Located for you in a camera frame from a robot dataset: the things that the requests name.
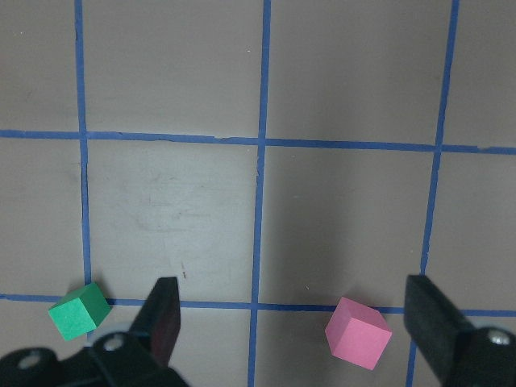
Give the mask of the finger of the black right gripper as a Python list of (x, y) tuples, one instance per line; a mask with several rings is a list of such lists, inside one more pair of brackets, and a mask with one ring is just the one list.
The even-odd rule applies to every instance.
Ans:
[(406, 278), (404, 324), (439, 381), (448, 381), (475, 327), (425, 275)]

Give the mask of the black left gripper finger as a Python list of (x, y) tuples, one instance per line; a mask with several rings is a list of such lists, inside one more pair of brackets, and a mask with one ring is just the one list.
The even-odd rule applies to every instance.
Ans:
[(176, 277), (160, 277), (129, 328), (161, 366), (168, 366), (181, 329)]

